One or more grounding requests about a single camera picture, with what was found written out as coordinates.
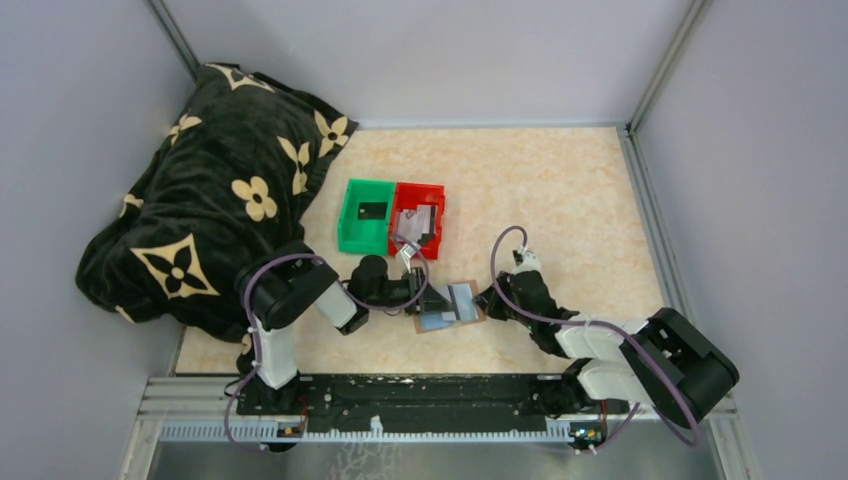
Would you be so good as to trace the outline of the brown leather card holder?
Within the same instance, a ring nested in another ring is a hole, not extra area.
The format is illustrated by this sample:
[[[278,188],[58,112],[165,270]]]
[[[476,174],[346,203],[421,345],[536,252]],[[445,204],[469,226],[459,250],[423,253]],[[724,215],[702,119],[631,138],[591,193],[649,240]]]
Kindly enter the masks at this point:
[[[447,301],[446,307],[418,315],[414,320],[418,334],[458,328],[483,322],[486,317],[474,302],[479,288],[475,280],[435,285],[433,289]]]

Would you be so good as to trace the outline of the white VIP card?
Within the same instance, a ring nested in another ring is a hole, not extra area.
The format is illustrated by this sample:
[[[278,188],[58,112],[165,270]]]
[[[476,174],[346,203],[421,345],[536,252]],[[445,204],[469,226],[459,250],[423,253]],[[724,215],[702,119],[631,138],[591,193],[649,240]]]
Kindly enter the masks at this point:
[[[394,232],[411,241],[418,241],[420,234],[413,231],[413,217],[415,210],[403,209],[396,216]]]

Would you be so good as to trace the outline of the silver credit card black stripe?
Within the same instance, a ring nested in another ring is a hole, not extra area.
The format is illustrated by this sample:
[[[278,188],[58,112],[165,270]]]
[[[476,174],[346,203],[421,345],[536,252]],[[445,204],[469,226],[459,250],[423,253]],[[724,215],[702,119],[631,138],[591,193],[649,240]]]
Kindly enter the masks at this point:
[[[419,205],[413,217],[413,231],[431,234],[435,231],[438,209],[436,205]]]

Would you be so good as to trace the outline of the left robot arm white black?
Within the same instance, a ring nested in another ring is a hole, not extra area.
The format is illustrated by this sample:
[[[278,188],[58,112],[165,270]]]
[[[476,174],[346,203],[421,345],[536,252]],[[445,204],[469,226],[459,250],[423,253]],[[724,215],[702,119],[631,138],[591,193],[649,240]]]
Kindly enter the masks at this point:
[[[367,323],[372,311],[421,315],[454,309],[449,290],[430,282],[425,263],[406,265],[392,279],[385,258],[367,255],[343,281],[300,240],[244,267],[234,284],[249,321],[250,373],[264,383],[261,401],[277,414],[292,411],[300,399],[293,324],[310,308],[344,335]]]

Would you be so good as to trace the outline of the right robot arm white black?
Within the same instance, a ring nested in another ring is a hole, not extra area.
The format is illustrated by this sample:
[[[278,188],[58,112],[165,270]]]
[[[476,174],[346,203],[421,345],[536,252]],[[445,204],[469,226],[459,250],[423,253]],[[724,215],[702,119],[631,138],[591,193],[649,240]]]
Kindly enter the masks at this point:
[[[580,320],[556,303],[536,270],[500,273],[474,302],[492,319],[524,325],[543,352],[573,360],[563,398],[576,412],[624,400],[691,429],[740,380],[728,356],[671,307],[641,324]]]

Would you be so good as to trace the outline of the black card in green bin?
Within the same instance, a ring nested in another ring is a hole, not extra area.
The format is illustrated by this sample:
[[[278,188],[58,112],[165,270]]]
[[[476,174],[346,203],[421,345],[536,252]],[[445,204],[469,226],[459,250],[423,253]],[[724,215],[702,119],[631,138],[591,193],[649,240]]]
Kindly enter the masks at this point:
[[[389,205],[387,202],[360,202],[357,210],[357,219],[364,220],[379,220],[386,218]]]

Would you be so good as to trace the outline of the green plastic bin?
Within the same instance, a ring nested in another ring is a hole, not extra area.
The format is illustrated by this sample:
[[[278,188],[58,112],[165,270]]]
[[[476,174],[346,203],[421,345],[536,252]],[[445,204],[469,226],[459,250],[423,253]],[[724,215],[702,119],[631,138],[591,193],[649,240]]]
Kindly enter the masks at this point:
[[[337,226],[338,250],[386,255],[396,183],[350,179]]]

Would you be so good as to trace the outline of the red plastic bin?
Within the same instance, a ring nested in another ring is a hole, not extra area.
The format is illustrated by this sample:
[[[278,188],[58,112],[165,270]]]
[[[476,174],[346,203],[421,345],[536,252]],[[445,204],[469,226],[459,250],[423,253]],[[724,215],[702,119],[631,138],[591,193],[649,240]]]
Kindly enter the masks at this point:
[[[398,247],[392,236],[399,234],[417,243],[427,260],[437,260],[442,240],[445,188],[438,184],[397,182],[389,224],[388,254]]]

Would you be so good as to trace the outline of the black floral blanket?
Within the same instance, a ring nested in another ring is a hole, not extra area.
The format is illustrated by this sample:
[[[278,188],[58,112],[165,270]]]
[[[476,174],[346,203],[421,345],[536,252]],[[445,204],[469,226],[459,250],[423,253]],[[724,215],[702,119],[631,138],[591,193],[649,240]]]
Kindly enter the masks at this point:
[[[118,217],[85,248],[78,289],[133,323],[169,315],[239,342],[248,320],[237,274],[304,237],[302,216],[357,127],[262,73],[202,65]]]

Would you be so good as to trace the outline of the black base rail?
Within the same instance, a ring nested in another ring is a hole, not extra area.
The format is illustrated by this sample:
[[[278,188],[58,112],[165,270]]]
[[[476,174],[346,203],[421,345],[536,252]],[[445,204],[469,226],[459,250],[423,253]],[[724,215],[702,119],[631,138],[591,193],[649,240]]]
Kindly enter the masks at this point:
[[[563,374],[301,374],[273,390],[251,380],[232,392],[240,415],[335,407],[505,407],[520,415],[623,414],[622,400],[592,400]]]

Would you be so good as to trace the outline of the aluminium frame rail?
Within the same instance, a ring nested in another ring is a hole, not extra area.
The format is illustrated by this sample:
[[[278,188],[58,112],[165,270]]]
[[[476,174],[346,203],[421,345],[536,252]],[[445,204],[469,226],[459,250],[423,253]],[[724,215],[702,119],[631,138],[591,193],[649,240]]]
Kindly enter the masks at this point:
[[[626,127],[618,130],[618,136],[664,301],[632,335],[645,354],[628,341],[620,350],[660,419],[695,431],[739,382],[740,373],[687,318],[687,299],[635,137]]]

